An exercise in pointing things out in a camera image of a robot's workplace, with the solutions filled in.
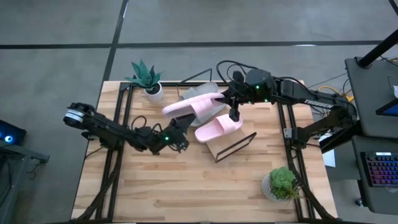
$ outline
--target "rgb keyboard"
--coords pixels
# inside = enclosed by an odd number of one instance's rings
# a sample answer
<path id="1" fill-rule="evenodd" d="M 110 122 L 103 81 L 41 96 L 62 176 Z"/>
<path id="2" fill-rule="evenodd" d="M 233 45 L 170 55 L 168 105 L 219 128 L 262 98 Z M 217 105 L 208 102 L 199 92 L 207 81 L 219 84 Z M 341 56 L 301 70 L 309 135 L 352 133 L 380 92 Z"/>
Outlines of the rgb keyboard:
<path id="1" fill-rule="evenodd" d="M 398 187 L 398 153 L 362 153 L 372 187 Z"/>

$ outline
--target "gray floor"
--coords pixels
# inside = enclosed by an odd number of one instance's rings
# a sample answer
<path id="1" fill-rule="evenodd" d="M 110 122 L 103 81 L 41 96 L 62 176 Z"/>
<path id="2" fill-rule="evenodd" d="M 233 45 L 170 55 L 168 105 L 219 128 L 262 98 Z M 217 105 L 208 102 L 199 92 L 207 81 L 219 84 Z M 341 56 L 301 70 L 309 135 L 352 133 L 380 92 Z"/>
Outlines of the gray floor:
<path id="1" fill-rule="evenodd" d="M 0 44 L 110 44 L 121 3 L 0 0 Z M 119 42 L 382 40 L 397 21 L 387 0 L 130 0 Z M 312 85 L 345 73 L 345 58 L 373 47 L 117 49 L 109 79 L 131 76 L 130 62 L 140 58 L 164 70 L 163 80 L 182 80 L 231 59 Z M 70 218 L 87 142 L 62 118 L 71 102 L 96 104 L 108 55 L 109 49 L 0 50 L 0 119 L 27 130 L 27 147 L 51 154 L 35 180 L 26 177 L 14 223 Z M 397 47 L 385 54 L 395 55 Z M 345 80 L 327 84 L 340 89 Z M 396 223 L 353 204 L 356 182 L 332 176 L 330 182 L 340 218 Z"/>

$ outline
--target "pink slide sandal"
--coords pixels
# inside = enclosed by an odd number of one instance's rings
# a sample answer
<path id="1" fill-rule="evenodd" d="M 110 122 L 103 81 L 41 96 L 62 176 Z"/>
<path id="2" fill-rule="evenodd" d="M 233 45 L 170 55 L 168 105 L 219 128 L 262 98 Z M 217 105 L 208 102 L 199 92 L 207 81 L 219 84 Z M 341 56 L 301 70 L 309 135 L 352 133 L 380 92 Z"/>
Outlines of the pink slide sandal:
<path id="1" fill-rule="evenodd" d="M 210 113 L 214 107 L 222 105 L 215 101 L 216 98 L 224 98 L 221 93 L 207 93 L 195 96 L 163 108 L 162 113 L 168 119 L 194 113 L 197 117 L 202 117 Z"/>
<path id="2" fill-rule="evenodd" d="M 195 131 L 195 137 L 200 143 L 208 142 L 214 138 L 232 133 L 241 128 L 242 125 L 242 118 L 239 118 L 238 122 L 234 122 L 229 118 L 228 114 L 224 114 L 198 128 Z"/>

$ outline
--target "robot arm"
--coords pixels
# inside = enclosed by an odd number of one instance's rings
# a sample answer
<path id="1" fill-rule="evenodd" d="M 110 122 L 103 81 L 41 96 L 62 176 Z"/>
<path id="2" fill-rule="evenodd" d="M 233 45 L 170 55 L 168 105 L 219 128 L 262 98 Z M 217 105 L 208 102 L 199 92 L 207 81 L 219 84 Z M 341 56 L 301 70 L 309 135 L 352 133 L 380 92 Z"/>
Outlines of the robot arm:
<path id="1" fill-rule="evenodd" d="M 95 112 L 91 105 L 84 103 L 72 103 L 63 118 L 66 125 L 73 128 L 87 130 L 90 134 L 98 136 L 101 145 L 107 148 L 118 148 L 123 146 L 123 140 L 137 151 L 149 149 L 153 155 L 159 155 L 164 147 L 170 146 L 174 151 L 186 150 L 189 142 L 185 138 L 187 129 L 195 115 L 189 114 L 174 118 L 170 124 L 162 129 L 159 124 L 154 127 L 145 126 L 129 129 L 110 119 L 103 114 Z"/>
<path id="2" fill-rule="evenodd" d="M 238 108 L 244 103 L 278 102 L 283 105 L 303 103 L 330 109 L 326 118 L 307 127 L 284 130 L 285 137 L 292 139 L 294 147 L 306 148 L 310 137 L 325 134 L 331 128 L 350 128 L 356 121 L 356 108 L 344 96 L 309 90 L 294 78 L 273 77 L 271 73 L 258 68 L 250 70 L 246 74 L 246 79 L 241 72 L 235 71 L 228 86 L 229 88 L 223 92 L 225 97 L 217 100 L 230 105 L 229 117 L 233 121 L 239 120 Z"/>

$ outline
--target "wooden table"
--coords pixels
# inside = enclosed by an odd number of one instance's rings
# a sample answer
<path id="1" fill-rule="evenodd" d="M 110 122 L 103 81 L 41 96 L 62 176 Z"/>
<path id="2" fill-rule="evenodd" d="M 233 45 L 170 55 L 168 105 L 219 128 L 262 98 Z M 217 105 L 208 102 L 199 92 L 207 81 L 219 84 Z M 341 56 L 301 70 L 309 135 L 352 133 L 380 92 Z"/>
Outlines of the wooden table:
<path id="1" fill-rule="evenodd" d="M 120 82 L 105 82 L 98 112 L 113 119 Z M 180 88 L 180 93 L 187 88 Z M 130 122 L 144 115 L 148 126 L 169 123 L 163 107 L 178 100 L 176 88 L 164 87 L 160 103 L 150 103 L 135 89 Z M 159 156 L 138 152 L 125 144 L 114 222 L 275 222 L 296 221 L 292 202 L 271 202 L 261 193 L 261 180 L 272 169 L 287 166 L 277 106 L 270 103 L 239 107 L 245 134 L 257 132 L 250 145 L 215 164 L 205 144 L 188 131 L 190 146 L 181 154 L 165 148 Z M 309 106 L 295 105 L 297 126 L 313 122 Z M 87 153 L 99 148 L 89 144 Z M 319 148 L 303 150 L 310 188 L 328 212 L 337 217 L 326 169 Z M 78 217 L 98 193 L 106 150 L 92 154 L 83 165 L 72 218 Z M 104 206 L 106 216 L 107 203 Z"/>

